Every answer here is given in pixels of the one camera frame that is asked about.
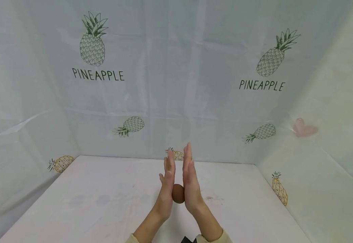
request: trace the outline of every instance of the pineapple text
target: pineapple text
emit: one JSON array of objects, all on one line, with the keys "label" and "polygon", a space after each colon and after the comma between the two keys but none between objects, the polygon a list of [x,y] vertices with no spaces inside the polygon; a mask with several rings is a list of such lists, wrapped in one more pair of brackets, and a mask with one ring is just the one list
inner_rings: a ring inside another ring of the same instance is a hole
[{"label": "pineapple text", "polygon": [[244,86],[244,89],[254,89],[254,90],[275,90],[275,91],[282,91],[283,85],[286,82],[282,82],[279,89],[276,89],[276,86],[278,86],[278,82],[274,81],[259,81],[259,80],[241,80],[240,82],[240,87],[238,89],[241,89],[241,86]]},{"label": "pineapple text", "polygon": [[91,70],[83,70],[83,69],[72,69],[72,72],[74,73],[75,78],[79,77],[80,79],[90,79],[90,80],[115,80],[115,81],[125,81],[123,79],[123,74],[122,71],[116,71],[117,75],[115,74],[114,71],[91,71]]}]

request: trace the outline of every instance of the black object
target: black object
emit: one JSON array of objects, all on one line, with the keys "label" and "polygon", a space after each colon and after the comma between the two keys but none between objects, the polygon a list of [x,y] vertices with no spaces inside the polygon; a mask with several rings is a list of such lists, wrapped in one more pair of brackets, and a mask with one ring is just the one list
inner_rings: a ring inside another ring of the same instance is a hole
[{"label": "black object", "polygon": [[194,239],[194,242],[191,242],[186,236],[183,238],[181,243],[197,243],[197,238]]}]

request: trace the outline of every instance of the pink heart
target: pink heart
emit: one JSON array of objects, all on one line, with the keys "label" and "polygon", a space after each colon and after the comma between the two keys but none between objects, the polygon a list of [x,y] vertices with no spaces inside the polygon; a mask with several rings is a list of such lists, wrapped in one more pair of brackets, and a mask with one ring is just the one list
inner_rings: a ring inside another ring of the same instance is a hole
[{"label": "pink heart", "polygon": [[298,118],[293,126],[294,134],[300,137],[309,137],[318,132],[318,128],[316,126],[307,125],[305,126],[305,122],[302,118]]}]

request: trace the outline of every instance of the egg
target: egg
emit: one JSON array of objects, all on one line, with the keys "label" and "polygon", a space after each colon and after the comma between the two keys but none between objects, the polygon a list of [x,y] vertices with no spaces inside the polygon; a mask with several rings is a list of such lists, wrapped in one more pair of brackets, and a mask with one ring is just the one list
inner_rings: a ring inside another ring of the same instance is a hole
[{"label": "egg", "polygon": [[179,184],[174,184],[172,188],[172,200],[176,203],[184,202],[184,187]]}]

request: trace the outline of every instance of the forearm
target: forearm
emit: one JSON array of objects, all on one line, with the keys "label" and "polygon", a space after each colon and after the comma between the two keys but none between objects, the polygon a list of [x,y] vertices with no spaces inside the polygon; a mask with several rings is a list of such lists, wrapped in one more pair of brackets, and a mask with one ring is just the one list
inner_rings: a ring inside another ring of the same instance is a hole
[{"label": "forearm", "polygon": [[133,235],[140,243],[151,243],[163,223],[161,217],[151,210]]},{"label": "forearm", "polygon": [[194,210],[192,215],[197,221],[201,235],[207,241],[215,241],[221,237],[223,233],[222,227],[204,202]]}]

